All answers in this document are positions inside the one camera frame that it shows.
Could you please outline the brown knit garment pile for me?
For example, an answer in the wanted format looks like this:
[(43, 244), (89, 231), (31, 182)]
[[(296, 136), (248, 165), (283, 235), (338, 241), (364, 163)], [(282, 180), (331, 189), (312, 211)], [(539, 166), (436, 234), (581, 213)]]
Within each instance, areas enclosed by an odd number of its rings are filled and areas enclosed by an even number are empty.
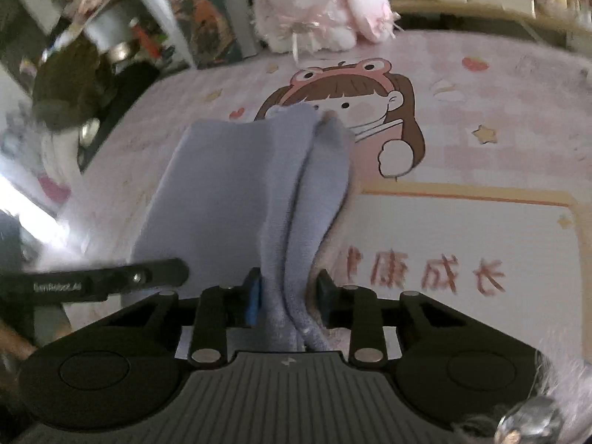
[(81, 34), (38, 68), (32, 112), (50, 131), (59, 132), (86, 123), (116, 94), (110, 63)]

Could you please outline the Harry Potter book box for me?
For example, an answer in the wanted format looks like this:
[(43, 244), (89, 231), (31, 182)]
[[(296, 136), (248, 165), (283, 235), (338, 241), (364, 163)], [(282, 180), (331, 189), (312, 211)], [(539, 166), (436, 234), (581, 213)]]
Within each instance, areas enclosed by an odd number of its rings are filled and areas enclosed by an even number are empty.
[(249, 0), (169, 0), (193, 64), (208, 68), (257, 55)]

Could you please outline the pink white plush bunny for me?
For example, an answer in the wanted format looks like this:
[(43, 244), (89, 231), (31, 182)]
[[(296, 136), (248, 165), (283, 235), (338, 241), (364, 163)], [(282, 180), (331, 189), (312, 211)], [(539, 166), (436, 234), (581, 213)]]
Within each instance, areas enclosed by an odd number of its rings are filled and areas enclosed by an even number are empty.
[(254, 28), (275, 53), (347, 51), (393, 36), (389, 0), (253, 0)]

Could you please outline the purple and brown sweater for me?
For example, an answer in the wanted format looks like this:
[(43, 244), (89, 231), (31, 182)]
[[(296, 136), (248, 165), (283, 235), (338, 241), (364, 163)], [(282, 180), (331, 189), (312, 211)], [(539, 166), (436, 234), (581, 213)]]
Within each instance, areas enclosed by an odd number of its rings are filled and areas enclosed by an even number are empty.
[(191, 125), (165, 170), (131, 251), (178, 258), (195, 298), (262, 274), (262, 309), (232, 351), (328, 351), (315, 281), (339, 261), (356, 183), (353, 138), (333, 111), (298, 103), (262, 120)]

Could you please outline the pink cartoon table mat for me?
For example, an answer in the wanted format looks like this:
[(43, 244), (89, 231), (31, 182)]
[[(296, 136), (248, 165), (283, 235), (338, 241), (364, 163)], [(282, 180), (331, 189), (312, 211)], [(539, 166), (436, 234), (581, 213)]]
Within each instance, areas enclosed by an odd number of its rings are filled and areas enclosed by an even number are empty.
[(282, 105), (307, 101), (343, 113), (375, 98), (361, 68), (375, 63), (410, 82), (397, 111), (425, 144), (412, 164), (394, 129), (355, 147), (364, 193), (350, 206), (328, 266), (342, 283), (383, 297), (424, 290), (487, 323), (554, 351), (591, 351), (591, 63), (558, 49), (481, 34), (407, 32), (380, 45), (312, 59), (289, 56), (187, 70), (153, 85), (120, 120), (51, 229), (40, 267), (58, 269), (170, 257), (172, 241), (148, 211), (180, 144), (207, 120), (221, 137), (188, 144), (182, 186), (162, 213), (177, 219), (211, 202), (211, 231), (180, 223), (194, 249), (211, 246), (216, 279), (238, 283), (258, 263), (236, 256), (237, 236), (257, 246), (269, 205), (249, 203), (264, 178), (285, 178), (290, 140), (239, 132)]

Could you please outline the silver metal bowl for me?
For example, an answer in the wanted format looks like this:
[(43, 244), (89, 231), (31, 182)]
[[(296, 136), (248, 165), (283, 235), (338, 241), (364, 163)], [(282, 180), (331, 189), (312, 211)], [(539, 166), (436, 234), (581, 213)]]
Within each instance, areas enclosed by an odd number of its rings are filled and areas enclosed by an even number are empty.
[(108, 51), (106, 51), (106, 58), (111, 65), (115, 65), (120, 62), (124, 62), (127, 59), (133, 58), (137, 51), (134, 49), (134, 44), (131, 42), (120, 42)]

